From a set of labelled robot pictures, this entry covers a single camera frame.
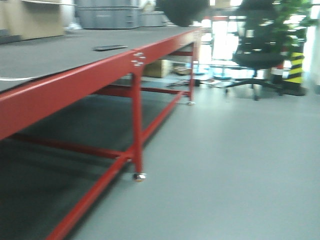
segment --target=red metal table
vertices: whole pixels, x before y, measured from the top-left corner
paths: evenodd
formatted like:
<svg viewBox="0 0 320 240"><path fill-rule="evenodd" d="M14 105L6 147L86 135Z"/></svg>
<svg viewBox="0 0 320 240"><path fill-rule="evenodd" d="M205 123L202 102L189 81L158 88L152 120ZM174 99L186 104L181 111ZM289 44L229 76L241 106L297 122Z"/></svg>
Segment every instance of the red metal table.
<svg viewBox="0 0 320 240"><path fill-rule="evenodd" d="M123 50L112 56L73 69L39 77L36 80L0 92L0 140L13 138L19 141L28 141L53 148L114 159L112 166L55 227L46 238L47 240L63 239L125 163L132 162L134 164L134 177L137 181L142 181L144 179L142 173L143 143L182 96L189 97L190 102L193 100L194 80L192 75L189 90L143 88L141 87L141 78L146 64L169 54L191 56L193 62L198 57L197 52L202 30L200 28L182 29L178 27L173 28L174 30L171 28L150 29L158 33L163 31L166 35L163 38L158 37L158 40L152 40L151 43ZM127 31L128 37L130 37L130 32L130 30ZM140 35L142 43L143 38L146 37L148 36ZM180 49L185 46L192 46L192 51L181 51ZM131 86L111 85L117 79L128 74L132 74ZM141 91L175 94L174 99L146 129L142 129ZM53 139L41 139L17 133L90 94L132 98L133 143L126 151L102 149Z"/></svg>

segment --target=table leg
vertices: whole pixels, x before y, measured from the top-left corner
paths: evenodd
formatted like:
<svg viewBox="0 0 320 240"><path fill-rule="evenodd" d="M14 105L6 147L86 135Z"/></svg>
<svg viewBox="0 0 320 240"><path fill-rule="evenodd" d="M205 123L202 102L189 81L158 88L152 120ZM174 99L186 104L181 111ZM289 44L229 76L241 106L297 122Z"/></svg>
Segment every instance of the table leg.
<svg viewBox="0 0 320 240"><path fill-rule="evenodd" d="M135 174L133 178L142 182L146 175L143 171L143 132L142 132L142 101L141 101L142 71L132 74L132 125L133 125L133 159Z"/></svg>
<svg viewBox="0 0 320 240"><path fill-rule="evenodd" d="M194 76L194 62L198 61L198 51L199 44L197 42L192 43L192 57L191 57L191 73L190 73L190 83L189 83L189 101L188 105L194 105L194 87L195 87L195 76Z"/></svg>

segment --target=potted plant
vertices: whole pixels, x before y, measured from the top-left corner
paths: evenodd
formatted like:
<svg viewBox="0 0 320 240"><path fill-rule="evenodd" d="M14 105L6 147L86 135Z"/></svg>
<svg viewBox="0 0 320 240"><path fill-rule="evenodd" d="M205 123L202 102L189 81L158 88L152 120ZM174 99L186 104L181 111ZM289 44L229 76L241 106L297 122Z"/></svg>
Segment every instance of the potted plant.
<svg viewBox="0 0 320 240"><path fill-rule="evenodd" d="M307 27L317 25L318 20L310 18L311 0L276 0L274 7L278 13L272 33L274 51L285 51L289 59L293 52L302 52Z"/></svg>

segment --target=yellow and black striped post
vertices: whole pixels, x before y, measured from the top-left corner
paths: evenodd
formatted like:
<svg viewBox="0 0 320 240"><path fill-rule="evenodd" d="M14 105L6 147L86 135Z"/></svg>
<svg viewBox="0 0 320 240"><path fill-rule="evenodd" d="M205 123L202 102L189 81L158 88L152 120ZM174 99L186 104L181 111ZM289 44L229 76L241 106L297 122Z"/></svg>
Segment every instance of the yellow and black striped post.
<svg viewBox="0 0 320 240"><path fill-rule="evenodd" d="M294 52L291 56L291 68L288 77L283 81L283 88L286 94L304 96L305 89L301 86L303 82L302 63L304 61L304 54L302 52Z"/></svg>

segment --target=gray floor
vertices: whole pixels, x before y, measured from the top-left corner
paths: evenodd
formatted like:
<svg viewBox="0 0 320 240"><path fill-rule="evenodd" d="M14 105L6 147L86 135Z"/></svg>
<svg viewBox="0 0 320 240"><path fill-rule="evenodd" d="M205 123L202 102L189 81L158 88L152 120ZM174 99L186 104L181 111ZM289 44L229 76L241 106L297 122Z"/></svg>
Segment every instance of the gray floor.
<svg viewBox="0 0 320 240"><path fill-rule="evenodd" d="M69 240L319 240L320 95L196 87Z"/></svg>

